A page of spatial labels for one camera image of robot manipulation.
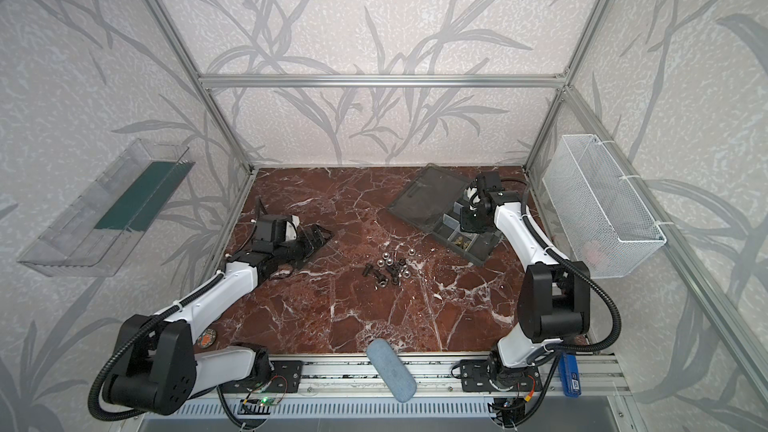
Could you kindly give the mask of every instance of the pile of nuts and bolts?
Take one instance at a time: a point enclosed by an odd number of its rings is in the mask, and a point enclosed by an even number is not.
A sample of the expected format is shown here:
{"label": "pile of nuts and bolts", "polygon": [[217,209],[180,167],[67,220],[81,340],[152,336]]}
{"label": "pile of nuts and bolts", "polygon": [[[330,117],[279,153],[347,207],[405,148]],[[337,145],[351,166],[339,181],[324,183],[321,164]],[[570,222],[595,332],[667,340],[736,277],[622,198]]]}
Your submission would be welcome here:
{"label": "pile of nuts and bolts", "polygon": [[[408,250],[408,254],[414,255],[416,254],[416,250],[410,249]],[[376,278],[376,285],[379,287],[386,287],[390,282],[392,285],[400,285],[400,277],[411,277],[411,271],[408,270],[406,260],[400,258],[396,262],[394,254],[390,254],[389,252],[384,252],[382,254],[382,257],[376,261],[376,266],[378,268],[374,268],[371,263],[366,264],[366,267],[362,271],[362,276],[368,277],[372,274],[373,277]],[[380,269],[382,268],[389,274],[389,278],[381,273]]]}

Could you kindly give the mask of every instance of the black mounting plate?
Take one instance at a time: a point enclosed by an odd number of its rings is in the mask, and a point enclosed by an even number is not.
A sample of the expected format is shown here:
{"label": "black mounting plate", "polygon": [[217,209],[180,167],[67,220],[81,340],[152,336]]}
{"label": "black mounting plate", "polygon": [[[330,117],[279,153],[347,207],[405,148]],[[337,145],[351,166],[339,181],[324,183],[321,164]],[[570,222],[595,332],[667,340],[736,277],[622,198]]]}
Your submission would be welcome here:
{"label": "black mounting plate", "polygon": [[[487,360],[462,360],[460,363],[459,375],[462,378],[462,391],[464,392],[499,392],[497,388],[491,385],[491,379],[488,377]],[[536,367],[523,367],[516,369],[505,369],[507,376],[516,378],[516,387],[511,392],[517,393],[520,388],[522,395],[534,390],[542,390],[542,378]]]}
{"label": "black mounting plate", "polygon": [[[285,378],[285,381],[281,378],[275,378],[272,383],[266,389],[262,390],[262,394],[295,394],[299,391],[299,382],[301,381],[301,369],[304,363],[301,360],[272,360],[272,364],[275,367],[274,374]],[[254,380],[232,380],[221,385],[221,389],[225,394],[239,394],[248,392],[247,389],[257,387]]]}

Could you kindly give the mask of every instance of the wall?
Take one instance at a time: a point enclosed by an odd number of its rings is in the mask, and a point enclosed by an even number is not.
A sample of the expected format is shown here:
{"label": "wall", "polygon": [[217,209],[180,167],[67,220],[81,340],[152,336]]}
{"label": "wall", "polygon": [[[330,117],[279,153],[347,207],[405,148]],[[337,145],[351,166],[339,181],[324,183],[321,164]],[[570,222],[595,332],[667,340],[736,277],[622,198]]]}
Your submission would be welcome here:
{"label": "wall", "polygon": [[[0,43],[0,428],[105,430],[85,397],[119,323],[204,279],[246,171],[139,0],[0,0]],[[137,137],[196,165],[120,271],[17,264]]]}
{"label": "wall", "polygon": [[[163,2],[205,73],[554,74],[568,63],[594,0]],[[535,138],[553,91],[452,94],[272,89],[217,96],[255,163],[492,164],[524,160],[519,151]]]}
{"label": "wall", "polygon": [[[616,0],[576,88],[768,344],[765,3]],[[614,349],[651,430],[768,430],[768,411],[662,252],[601,284],[622,311]],[[605,336],[603,308],[593,319]]]}

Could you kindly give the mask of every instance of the wallpaper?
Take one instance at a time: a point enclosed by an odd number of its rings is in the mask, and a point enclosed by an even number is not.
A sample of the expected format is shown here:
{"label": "wallpaper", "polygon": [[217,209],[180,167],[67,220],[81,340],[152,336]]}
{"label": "wallpaper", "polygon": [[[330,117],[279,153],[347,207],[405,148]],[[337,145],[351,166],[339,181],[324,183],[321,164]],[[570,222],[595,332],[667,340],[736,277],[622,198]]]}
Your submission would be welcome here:
{"label": "wallpaper", "polygon": [[[0,43],[0,429],[105,430],[85,398],[120,322],[205,279],[246,170],[139,0],[0,0]],[[120,271],[17,264],[136,138],[195,165]]]}
{"label": "wallpaper", "polygon": [[[616,0],[576,87],[768,345],[765,3]],[[622,311],[613,349],[651,430],[768,430],[768,412],[662,251],[602,285]],[[609,326],[593,308],[595,335]]]}
{"label": "wallpaper", "polygon": [[218,90],[254,164],[521,165],[552,89]]}
{"label": "wallpaper", "polygon": [[406,74],[562,72],[594,1],[163,0],[201,72]]}
{"label": "wallpaper", "polygon": [[768,0],[617,0],[578,88],[768,346]]}

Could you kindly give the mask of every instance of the mesh basket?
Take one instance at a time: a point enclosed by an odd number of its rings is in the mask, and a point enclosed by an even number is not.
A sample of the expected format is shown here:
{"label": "mesh basket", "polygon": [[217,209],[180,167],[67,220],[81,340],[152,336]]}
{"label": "mesh basket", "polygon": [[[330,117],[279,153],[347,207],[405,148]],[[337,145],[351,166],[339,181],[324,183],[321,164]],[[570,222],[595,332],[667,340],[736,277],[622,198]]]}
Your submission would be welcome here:
{"label": "mesh basket", "polygon": [[593,278],[623,277],[667,241],[597,136],[562,136],[543,182]]}

